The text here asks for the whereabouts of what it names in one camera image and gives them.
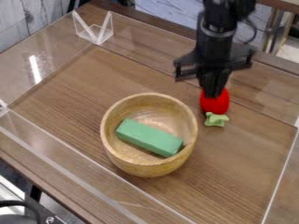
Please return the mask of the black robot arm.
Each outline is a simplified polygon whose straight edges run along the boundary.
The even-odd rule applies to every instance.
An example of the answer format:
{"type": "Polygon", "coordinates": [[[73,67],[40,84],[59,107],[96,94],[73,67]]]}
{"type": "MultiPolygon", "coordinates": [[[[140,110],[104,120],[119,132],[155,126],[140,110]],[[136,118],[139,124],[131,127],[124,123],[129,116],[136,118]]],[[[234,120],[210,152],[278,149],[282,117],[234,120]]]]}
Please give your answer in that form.
{"type": "Polygon", "coordinates": [[[258,29],[248,20],[256,0],[203,0],[198,16],[194,49],[174,61],[175,80],[196,78],[208,98],[218,98],[234,71],[251,68],[255,50],[248,43],[258,29]],[[240,21],[248,21],[254,35],[243,45],[234,45],[240,21]]]}

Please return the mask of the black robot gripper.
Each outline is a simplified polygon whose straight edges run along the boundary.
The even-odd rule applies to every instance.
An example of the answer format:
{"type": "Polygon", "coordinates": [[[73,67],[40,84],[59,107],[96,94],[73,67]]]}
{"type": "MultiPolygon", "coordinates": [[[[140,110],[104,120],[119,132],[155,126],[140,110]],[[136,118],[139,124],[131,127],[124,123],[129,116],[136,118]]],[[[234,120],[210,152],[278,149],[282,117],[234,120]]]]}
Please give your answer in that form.
{"type": "Polygon", "coordinates": [[[183,81],[199,78],[206,96],[216,98],[227,85],[231,71],[251,68],[255,53],[256,49],[250,45],[234,44],[226,59],[206,60],[200,50],[194,49],[172,62],[175,80],[183,81]],[[215,70],[222,71],[219,74],[210,72],[215,70]]]}

